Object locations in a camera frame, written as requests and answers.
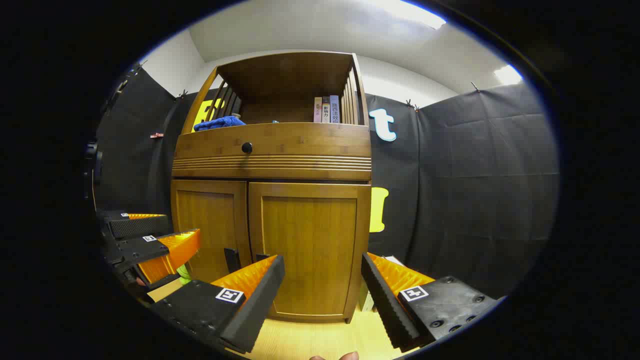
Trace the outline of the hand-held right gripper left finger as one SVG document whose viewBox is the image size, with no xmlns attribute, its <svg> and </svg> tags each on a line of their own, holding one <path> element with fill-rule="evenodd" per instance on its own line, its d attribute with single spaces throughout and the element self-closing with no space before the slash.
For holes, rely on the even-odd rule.
<svg viewBox="0 0 640 360">
<path fill-rule="evenodd" d="M 191 280 L 150 310 L 208 346 L 251 353 L 284 278 L 284 257 L 274 255 L 211 283 Z"/>
</svg>

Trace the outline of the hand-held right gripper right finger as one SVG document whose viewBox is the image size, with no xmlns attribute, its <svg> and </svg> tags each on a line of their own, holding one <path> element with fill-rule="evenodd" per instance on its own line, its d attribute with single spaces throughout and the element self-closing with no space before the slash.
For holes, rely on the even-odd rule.
<svg viewBox="0 0 640 360">
<path fill-rule="evenodd" d="M 361 275 L 391 345 L 403 353 L 463 330 L 496 307 L 496 300 L 455 276 L 431 278 L 364 252 Z"/>
</svg>

